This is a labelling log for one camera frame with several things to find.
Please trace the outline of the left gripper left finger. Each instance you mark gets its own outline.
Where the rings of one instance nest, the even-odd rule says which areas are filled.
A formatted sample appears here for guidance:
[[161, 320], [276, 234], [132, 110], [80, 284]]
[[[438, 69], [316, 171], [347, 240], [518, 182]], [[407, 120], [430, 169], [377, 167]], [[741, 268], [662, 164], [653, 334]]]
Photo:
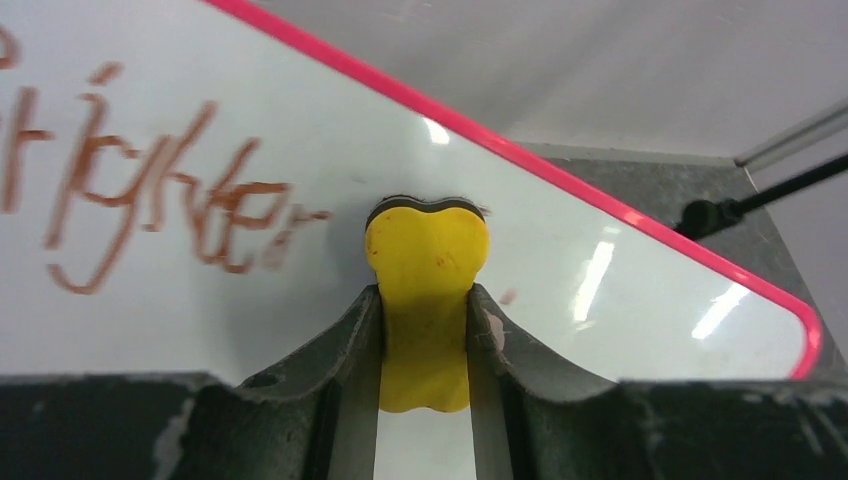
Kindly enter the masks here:
[[5, 375], [5, 479], [369, 479], [382, 308], [342, 317], [231, 386], [202, 372]]

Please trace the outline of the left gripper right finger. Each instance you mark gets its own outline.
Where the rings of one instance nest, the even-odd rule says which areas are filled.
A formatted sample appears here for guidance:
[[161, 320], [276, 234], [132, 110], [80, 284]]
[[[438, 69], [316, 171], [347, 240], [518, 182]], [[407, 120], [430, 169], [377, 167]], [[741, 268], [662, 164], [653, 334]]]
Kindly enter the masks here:
[[847, 376], [615, 383], [467, 303], [480, 479], [843, 479]]

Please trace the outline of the yellow bone-shaped eraser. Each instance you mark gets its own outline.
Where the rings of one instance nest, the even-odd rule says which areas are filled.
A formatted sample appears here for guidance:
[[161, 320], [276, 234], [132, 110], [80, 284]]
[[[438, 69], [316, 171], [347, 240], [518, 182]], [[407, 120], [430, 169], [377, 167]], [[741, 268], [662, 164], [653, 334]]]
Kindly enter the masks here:
[[364, 245], [382, 304], [380, 409], [465, 409], [468, 295], [490, 246], [483, 212], [462, 197], [389, 196], [370, 212]]

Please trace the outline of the pink framed whiteboard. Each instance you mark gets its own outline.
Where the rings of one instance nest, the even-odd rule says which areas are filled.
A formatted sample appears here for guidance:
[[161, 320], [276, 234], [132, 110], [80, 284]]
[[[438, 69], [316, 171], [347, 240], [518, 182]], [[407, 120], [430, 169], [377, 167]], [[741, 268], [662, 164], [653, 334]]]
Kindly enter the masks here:
[[[378, 290], [393, 195], [473, 202], [474, 285], [608, 381], [817, 359], [804, 303], [246, 1], [1, 5], [1, 379], [238, 386]], [[378, 403], [369, 479], [480, 479], [470, 404]]]

